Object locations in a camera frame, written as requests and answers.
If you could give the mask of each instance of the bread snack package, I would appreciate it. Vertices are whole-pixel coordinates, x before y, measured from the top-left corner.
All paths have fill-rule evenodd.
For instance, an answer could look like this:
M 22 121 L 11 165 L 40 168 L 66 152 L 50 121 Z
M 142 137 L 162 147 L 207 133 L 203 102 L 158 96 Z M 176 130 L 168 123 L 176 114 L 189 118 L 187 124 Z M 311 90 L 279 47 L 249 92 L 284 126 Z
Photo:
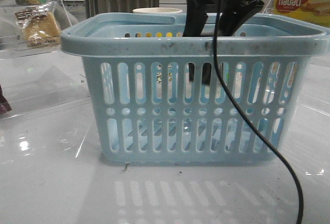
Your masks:
M 274 14 L 330 27 L 330 0 L 274 0 Z
M 55 3 L 28 7 L 15 13 L 29 48 L 60 44 L 60 28 L 54 17 Z

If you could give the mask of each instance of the basket slot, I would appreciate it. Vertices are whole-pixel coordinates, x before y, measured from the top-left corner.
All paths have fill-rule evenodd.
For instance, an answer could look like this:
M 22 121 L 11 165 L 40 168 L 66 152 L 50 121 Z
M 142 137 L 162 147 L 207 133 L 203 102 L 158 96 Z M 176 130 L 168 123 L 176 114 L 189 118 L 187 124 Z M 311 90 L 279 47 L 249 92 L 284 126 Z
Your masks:
M 233 95 L 235 95 L 236 68 L 237 68 L 237 65 L 235 63 L 233 63 L 233 62 L 229 63 L 228 75 L 227 75 L 228 81 L 226 82 L 226 85 L 227 85 L 228 89 L 231 89 L 231 92 L 233 93 Z
M 148 127 L 147 120 L 144 118 L 138 119 L 138 141 L 139 141 L 139 150 L 147 151 L 148 150 Z
M 114 93 L 113 93 L 113 82 L 112 82 L 112 73 L 111 65 L 109 63 L 101 64 L 101 76 L 103 84 L 103 95 L 104 102 L 107 104 L 114 103 Z
M 193 101 L 194 96 L 194 82 L 189 80 L 189 65 L 185 65 L 185 80 L 184 80 L 184 96 L 185 103 L 189 104 Z
M 263 95 L 263 103 L 270 104 L 274 100 L 275 90 L 277 87 L 277 81 L 279 72 L 282 65 L 279 62 L 274 62 L 270 66 L 269 74 L 267 77 L 267 85 Z
M 244 120 L 242 118 L 237 119 L 237 127 L 236 127 L 236 133 L 235 133 L 235 141 L 232 144 L 232 149 L 231 152 L 233 153 L 239 153 L 239 145 L 240 145 L 240 140 L 242 139 L 243 136 L 243 124 Z
M 246 75 L 246 63 L 240 62 L 236 65 L 235 69 L 235 84 L 234 84 L 234 98 L 239 103 L 241 102 L 242 92 L 244 89 Z
M 227 123 L 225 150 L 231 152 L 236 136 L 237 119 L 230 118 Z
M 249 153 L 249 154 L 251 154 L 251 153 L 254 153 L 254 151 L 253 151 L 253 148 L 254 148 L 254 143 L 255 143 L 255 140 L 256 140 L 256 134 L 251 130 L 251 128 L 248 126 L 248 125 L 246 125 L 245 126 L 245 135 L 244 135 L 244 139 L 246 140 L 246 151 L 245 151 L 245 153 Z
M 258 94 L 260 92 L 260 82 L 263 74 L 263 63 L 257 62 L 253 65 L 252 79 L 250 84 L 250 93 L 247 98 L 250 104 L 254 104 L 257 101 Z
M 276 148 L 278 146 L 279 137 L 282 133 L 283 124 L 284 124 L 283 118 L 276 118 L 273 123 L 270 141 L 273 144 L 273 146 L 275 146 Z
M 213 109 L 215 106 L 216 98 L 217 98 L 217 87 L 220 85 L 218 80 L 216 71 L 214 68 L 211 69 L 211 78 L 210 78 L 210 85 L 208 86 L 209 91 L 209 101 L 208 101 L 208 108 Z
M 154 151 L 161 150 L 162 142 L 162 120 L 160 118 L 155 118 L 153 120 L 153 148 Z
M 245 106 L 248 102 L 250 86 L 253 78 L 253 64 L 245 63 L 245 72 L 243 74 L 241 89 L 241 105 Z
M 289 75 L 289 71 L 287 70 L 288 68 L 288 64 L 287 63 L 281 63 L 280 64 L 280 70 L 279 70 L 279 73 L 278 73 L 278 77 L 277 77 L 277 81 L 276 83 L 274 83 L 274 104 L 278 105 L 280 103 L 280 97 L 281 97 L 281 94 L 283 92 L 283 88 L 285 87 L 286 85 L 286 77 L 287 75 Z
M 176 149 L 176 141 L 177 141 L 177 120 L 176 118 L 170 118 L 168 120 L 168 150 L 174 151 Z
M 153 100 L 153 87 L 154 85 L 150 82 L 153 79 L 152 76 L 152 62 L 145 62 L 144 63 L 144 89 L 145 89 L 145 105 L 152 106 L 154 103 Z
M 122 104 L 128 104 L 130 100 L 129 92 L 129 77 L 128 77 L 128 66 L 126 63 L 118 64 L 118 80 L 119 80 L 119 94 L 120 102 Z
M 229 63 L 223 62 L 220 65 L 220 72 L 222 72 L 223 80 L 225 81 L 225 84 L 228 84 L 229 80 Z M 226 94 L 224 89 L 221 87 L 220 84 L 217 85 L 217 93 L 216 93 L 216 103 L 222 104 L 225 101 Z
M 152 99 L 153 102 L 156 104 L 159 104 L 161 102 L 161 72 L 162 72 L 162 66 L 158 62 L 154 62 L 152 64 Z
M 199 131 L 198 121 L 199 121 L 198 119 L 191 120 L 192 129 L 191 129 L 191 141 L 190 141 L 190 147 L 189 147 L 190 152 L 196 151 L 197 141 L 198 141 L 198 131 Z
M 162 145 L 161 145 L 161 151 L 162 153 L 168 152 L 169 145 L 169 131 L 170 131 L 170 122 L 167 118 L 162 118 Z
M 122 127 L 122 140 L 120 142 L 124 143 L 125 151 L 133 150 L 133 126 L 132 120 L 130 118 L 124 118 L 121 123 Z
M 247 149 L 249 147 L 250 137 L 251 137 L 251 129 L 245 122 L 243 122 L 242 134 L 238 148 L 239 153 L 246 153 L 248 151 Z
M 169 84 L 168 84 L 168 65 L 163 63 L 162 65 L 162 76 L 161 76 L 161 99 L 163 102 L 168 103 L 167 100 L 167 95 L 168 95 L 168 88 L 169 88 Z
M 287 65 L 282 91 L 279 96 L 279 102 L 281 104 L 286 104 L 290 100 L 297 70 L 298 63 L 291 62 Z
M 267 130 L 265 132 L 265 137 L 272 145 L 274 145 L 277 148 L 278 141 L 272 140 L 272 133 L 273 133 L 273 123 L 272 123 L 272 119 L 269 118 L 267 119 Z M 271 152 L 271 150 L 264 143 L 262 143 L 261 153 L 267 153 L 267 152 Z
M 178 92 L 178 64 L 170 63 L 168 66 L 168 101 L 171 104 L 177 102 Z
M 147 150 L 149 152 L 154 152 L 153 149 L 153 119 L 147 118 Z
M 207 119 L 205 118 L 207 121 L 207 125 L 206 125 L 206 131 L 205 131 L 205 148 L 204 151 L 206 153 L 209 153 L 211 151 L 211 141 L 212 141 L 212 129 L 213 129 L 213 121 L 212 119 Z
M 125 88 L 128 91 L 128 103 L 136 103 L 138 102 L 138 97 L 137 97 L 137 91 L 136 91 L 136 70 L 135 70 L 135 64 L 130 63 L 126 64 L 127 65 L 127 76 L 126 76 L 126 86 Z
M 186 84 L 186 66 L 187 65 L 180 65 L 178 66 L 177 72 L 177 99 L 179 103 L 185 102 L 185 84 Z
M 267 118 L 260 119 L 259 125 L 258 125 L 258 130 L 262 133 L 263 136 L 265 136 L 265 134 L 266 134 L 267 126 L 268 126 L 268 119 Z M 256 153 L 260 153 L 262 146 L 263 146 L 262 140 L 259 137 L 256 137 L 254 146 L 253 146 L 253 151 Z
M 135 64 L 135 96 L 137 103 L 145 103 L 145 65 L 143 63 Z
M 206 118 L 198 119 L 197 138 L 196 138 L 196 151 L 203 151 L 205 149 L 207 120 Z
M 119 138 L 118 138 L 118 126 L 117 120 L 114 118 L 108 119 L 108 136 L 110 141 L 111 151 L 119 151 Z
M 190 118 L 187 118 L 183 121 L 182 146 L 181 146 L 181 149 L 183 151 L 190 150 L 191 130 L 192 130 L 192 121 Z
M 202 73 L 206 74 L 206 76 L 208 76 L 208 70 L 210 70 L 210 72 L 212 71 L 212 66 L 210 63 L 204 63 L 203 64 L 203 69 L 202 69 Z M 199 83 L 200 84 L 200 89 L 201 89 L 201 94 L 200 94 L 200 102 L 202 104 L 207 104 L 209 101 L 209 97 L 210 97 L 210 86 L 204 83 Z
M 176 154 L 181 154 L 183 152 L 182 149 L 182 140 L 183 140 L 183 130 L 184 130 L 184 121 L 182 119 L 182 117 L 179 117 L 177 119 L 177 134 L 176 134 L 176 141 L 175 141 L 175 145 L 176 145 Z
M 221 138 L 221 126 L 222 120 L 220 118 L 215 118 L 212 122 L 212 140 L 211 140 L 211 150 L 218 151 L 220 148 L 220 138 Z
M 142 134 L 146 130 L 146 124 L 144 120 L 142 120 L 143 123 L 140 123 L 140 119 L 133 117 L 133 115 L 131 121 L 132 121 L 132 136 L 133 136 L 132 151 L 133 153 L 138 154 L 141 151 L 139 149 L 140 142 L 143 145 L 145 145 L 146 143 L 146 137 L 145 139 L 140 139 L 140 136 L 142 136 Z
M 271 94 L 269 94 L 270 90 L 267 89 L 267 86 L 269 82 L 269 75 L 271 74 L 270 71 L 272 70 L 272 65 L 273 63 L 270 63 L 270 61 L 265 61 L 263 63 L 262 76 L 259 85 L 259 94 L 256 98 L 256 101 L 254 102 L 255 106 L 262 106 L 267 101 L 267 98 L 271 97 Z
M 226 116 L 223 116 L 223 118 L 221 118 L 221 120 L 222 120 L 222 125 L 221 125 L 221 131 L 220 131 L 221 135 L 220 135 L 220 142 L 219 142 L 219 152 L 220 153 L 225 151 L 228 118 Z
M 199 103 L 201 99 L 202 88 L 205 87 L 202 84 L 203 77 L 203 65 L 199 63 L 194 63 L 194 84 L 193 84 L 193 95 L 192 95 L 192 103 Z

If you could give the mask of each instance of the light blue plastic basket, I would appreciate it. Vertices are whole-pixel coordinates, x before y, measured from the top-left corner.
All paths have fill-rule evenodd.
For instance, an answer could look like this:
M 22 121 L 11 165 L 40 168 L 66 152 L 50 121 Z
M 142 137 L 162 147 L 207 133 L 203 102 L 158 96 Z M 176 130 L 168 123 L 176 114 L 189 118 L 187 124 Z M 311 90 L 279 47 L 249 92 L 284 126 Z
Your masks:
M 214 28 L 211 15 L 204 33 Z M 64 30 L 62 50 L 83 58 L 105 156 L 116 162 L 269 160 L 269 149 L 234 110 L 211 72 L 212 37 L 182 37 L 185 14 L 106 13 Z M 329 51 L 330 30 L 258 14 L 218 38 L 229 89 L 258 129 L 283 141 L 311 56 Z M 189 81 L 188 64 L 195 66 Z

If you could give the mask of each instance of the white table surface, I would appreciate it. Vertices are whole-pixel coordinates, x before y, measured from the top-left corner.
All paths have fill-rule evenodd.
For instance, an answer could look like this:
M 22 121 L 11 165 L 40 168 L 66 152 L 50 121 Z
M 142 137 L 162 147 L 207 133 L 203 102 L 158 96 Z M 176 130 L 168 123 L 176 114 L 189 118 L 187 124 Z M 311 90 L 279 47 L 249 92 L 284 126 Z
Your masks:
M 59 57 L 61 71 L 81 68 Z M 304 224 L 330 222 L 329 75 L 330 56 L 312 60 L 281 150 L 303 186 Z M 84 96 L 0 116 L 0 223 L 295 223 L 296 189 L 278 159 L 245 167 L 109 164 Z

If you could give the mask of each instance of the basket handle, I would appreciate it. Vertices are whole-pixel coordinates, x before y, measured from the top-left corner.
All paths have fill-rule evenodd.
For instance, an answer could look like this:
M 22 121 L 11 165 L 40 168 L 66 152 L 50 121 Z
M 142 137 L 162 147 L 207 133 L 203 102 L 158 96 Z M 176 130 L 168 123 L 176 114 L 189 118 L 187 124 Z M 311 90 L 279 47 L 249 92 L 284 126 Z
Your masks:
M 156 14 L 135 14 L 135 13 L 102 13 L 92 18 L 86 19 L 78 24 L 75 24 L 64 31 L 62 34 L 68 35 L 82 35 L 88 33 L 92 27 L 101 25 L 102 23 L 114 23 L 115 25 L 139 25 L 139 24 L 165 24 L 171 25 L 176 23 L 176 16 L 174 15 L 156 15 Z

